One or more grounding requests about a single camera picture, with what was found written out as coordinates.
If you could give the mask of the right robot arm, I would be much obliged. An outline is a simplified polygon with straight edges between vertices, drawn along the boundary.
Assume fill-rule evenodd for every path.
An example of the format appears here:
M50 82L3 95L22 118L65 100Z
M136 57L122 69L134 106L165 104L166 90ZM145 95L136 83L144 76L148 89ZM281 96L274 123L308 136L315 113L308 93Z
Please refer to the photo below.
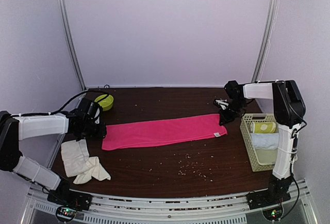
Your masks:
M293 181L293 164L297 152L298 136L307 126L304 120L305 104L294 80L254 82L238 84L229 81L224 87L230 98L213 101L219 108L219 125L233 122L247 107L247 100L268 99L273 101L274 118L278 124L279 147L264 199L275 204L288 191Z

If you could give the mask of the pink towel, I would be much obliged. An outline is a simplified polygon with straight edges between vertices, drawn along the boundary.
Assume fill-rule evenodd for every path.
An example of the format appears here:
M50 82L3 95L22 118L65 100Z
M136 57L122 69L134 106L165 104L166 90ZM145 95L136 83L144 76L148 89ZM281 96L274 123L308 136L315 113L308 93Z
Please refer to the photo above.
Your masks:
M107 126L102 149L145 148L218 138L227 135L218 114Z

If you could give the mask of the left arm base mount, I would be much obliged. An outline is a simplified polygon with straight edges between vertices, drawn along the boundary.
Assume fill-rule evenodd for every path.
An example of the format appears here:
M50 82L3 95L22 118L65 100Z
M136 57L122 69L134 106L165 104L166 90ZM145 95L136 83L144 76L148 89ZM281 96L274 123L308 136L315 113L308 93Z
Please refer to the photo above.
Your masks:
M73 190L59 192L46 190L47 200L58 205L55 217L61 223L68 223L75 219L78 213L88 211L92 202L92 195Z

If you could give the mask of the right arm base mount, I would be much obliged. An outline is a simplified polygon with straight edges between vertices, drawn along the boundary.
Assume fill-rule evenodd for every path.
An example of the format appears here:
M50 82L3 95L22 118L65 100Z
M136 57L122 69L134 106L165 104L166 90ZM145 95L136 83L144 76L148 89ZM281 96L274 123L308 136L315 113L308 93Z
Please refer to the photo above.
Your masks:
M263 217L271 222L280 221L284 217L283 203L291 199L288 192L272 197L267 189L250 191L245 195L250 210L261 209Z

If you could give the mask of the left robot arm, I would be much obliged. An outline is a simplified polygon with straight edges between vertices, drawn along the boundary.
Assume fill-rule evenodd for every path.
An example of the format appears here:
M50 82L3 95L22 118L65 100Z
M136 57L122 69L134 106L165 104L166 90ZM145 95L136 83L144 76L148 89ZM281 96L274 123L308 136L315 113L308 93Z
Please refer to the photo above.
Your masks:
M102 112L99 103L86 98L73 110L32 114L11 114L2 110L1 171L38 184L54 194L62 205L70 205L74 194L69 178L77 183L110 178L97 158L87 153L87 139L103 140L106 136ZM41 158L51 147L51 139L66 135L73 145L64 143L64 153L69 159L64 161L64 175L60 176L47 168Z

